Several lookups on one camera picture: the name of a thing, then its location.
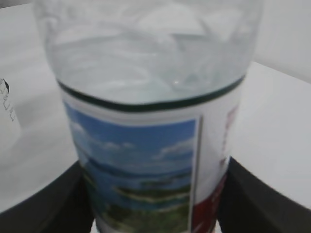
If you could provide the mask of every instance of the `water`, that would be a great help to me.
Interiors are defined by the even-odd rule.
[[[243,76],[260,6],[43,0],[36,11],[44,14],[47,56],[59,81],[100,99],[150,103],[210,93]]]
[[[107,204],[116,204],[122,207],[131,208],[131,209],[141,209],[141,210],[158,210],[165,209],[171,206],[176,206],[182,203],[188,203],[189,197],[184,197],[180,199],[172,199],[168,201],[163,201],[159,203],[149,203],[146,201],[134,200],[129,197],[122,196],[114,191],[114,187],[130,188],[130,189],[140,189],[144,190],[141,187],[141,183],[144,181],[149,181],[143,176],[141,178],[126,178],[126,177],[116,177],[109,175],[105,172],[97,170],[94,166],[87,164],[85,168],[93,174],[93,177],[96,179],[98,184],[97,193],[102,196],[101,200]],[[172,182],[170,185],[163,185],[162,189],[175,189],[182,187],[184,185],[190,184],[190,177],[177,179]]]

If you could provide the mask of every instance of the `white surface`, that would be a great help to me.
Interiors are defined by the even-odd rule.
[[[6,151],[20,136],[20,125],[16,117],[9,90],[0,77],[0,148]]]
[[[0,7],[15,6],[30,3],[32,0],[0,0]]]
[[[22,127],[14,147],[0,151],[1,212],[48,185],[76,157],[30,6],[0,9],[0,19],[0,75]]]
[[[310,0],[266,0],[255,59],[311,83],[310,22]]]
[[[311,85],[254,63],[245,82],[233,157],[311,209]]]
[[[93,226],[92,226],[92,229],[91,229],[91,232],[90,232],[90,233],[99,233],[99,232],[97,231],[95,222],[93,223]],[[214,232],[214,233],[222,233],[221,228],[220,228],[218,222],[216,223],[216,228],[215,228],[215,232]]]
[[[30,6],[1,9],[0,18],[1,75],[11,85],[24,129],[18,149],[0,156],[1,211],[54,180],[75,155]],[[310,100],[311,85],[253,64],[233,155],[262,181],[311,209]]]

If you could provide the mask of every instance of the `black object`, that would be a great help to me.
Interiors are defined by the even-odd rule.
[[[4,80],[4,83],[5,83],[6,89],[8,90],[8,93],[10,93],[10,86],[9,86],[9,84],[6,82],[5,79],[3,79],[3,80]]]
[[[311,233],[310,210],[264,184],[234,159],[218,218],[223,233]]]
[[[0,233],[89,233],[94,217],[75,163],[23,203],[0,214]]]
[[[82,169],[75,163],[45,189],[2,213],[0,233],[89,233],[93,220]],[[223,233],[311,233],[310,210],[265,185],[234,159],[219,222]]]

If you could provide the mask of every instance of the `red label section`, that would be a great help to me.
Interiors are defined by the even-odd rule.
[[[221,193],[225,186],[225,181],[226,175],[219,182],[218,186],[209,198],[194,206],[192,212],[193,233],[210,233],[214,229],[217,219],[217,209]]]

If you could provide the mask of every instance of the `white wall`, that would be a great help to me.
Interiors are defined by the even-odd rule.
[[[255,59],[311,83],[311,0],[266,0]]]

